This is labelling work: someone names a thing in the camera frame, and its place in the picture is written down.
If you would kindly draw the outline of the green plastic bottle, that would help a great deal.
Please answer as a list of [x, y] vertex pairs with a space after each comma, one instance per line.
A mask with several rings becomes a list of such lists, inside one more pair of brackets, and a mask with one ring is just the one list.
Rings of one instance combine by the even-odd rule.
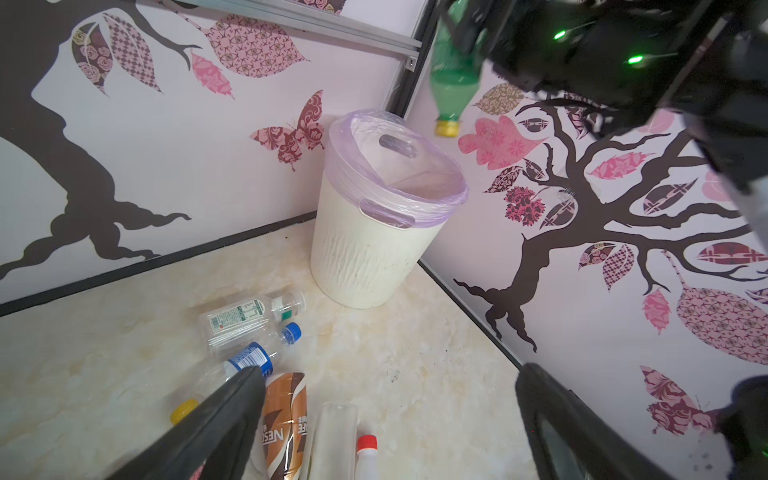
[[430, 61], [430, 89], [438, 110], [437, 136], [459, 136], [461, 116], [479, 90], [481, 70], [482, 60], [458, 49], [448, 26], [440, 19]]

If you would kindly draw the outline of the white bottle red cap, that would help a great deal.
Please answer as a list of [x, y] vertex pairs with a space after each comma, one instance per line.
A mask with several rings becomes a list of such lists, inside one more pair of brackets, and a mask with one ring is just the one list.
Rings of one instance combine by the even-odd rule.
[[367, 434], [358, 438], [356, 449], [355, 480], [380, 480], [378, 440]]

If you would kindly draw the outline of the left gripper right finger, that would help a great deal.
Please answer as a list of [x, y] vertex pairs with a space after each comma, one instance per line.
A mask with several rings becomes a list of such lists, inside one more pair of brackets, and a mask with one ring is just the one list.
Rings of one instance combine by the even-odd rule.
[[524, 364], [515, 384], [541, 479], [668, 479], [544, 368]]

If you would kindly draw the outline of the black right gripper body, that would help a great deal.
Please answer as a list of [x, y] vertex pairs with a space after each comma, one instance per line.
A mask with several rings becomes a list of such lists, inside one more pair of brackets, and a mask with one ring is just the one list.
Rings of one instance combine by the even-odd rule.
[[607, 129], [666, 104], [714, 24], [711, 1], [441, 1], [453, 45], [526, 92], [570, 93]]

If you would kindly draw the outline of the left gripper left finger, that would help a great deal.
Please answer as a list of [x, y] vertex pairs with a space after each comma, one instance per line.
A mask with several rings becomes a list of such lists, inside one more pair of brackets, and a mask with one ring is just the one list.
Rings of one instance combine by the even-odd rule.
[[247, 367], [112, 479], [240, 479], [261, 418], [266, 381]]

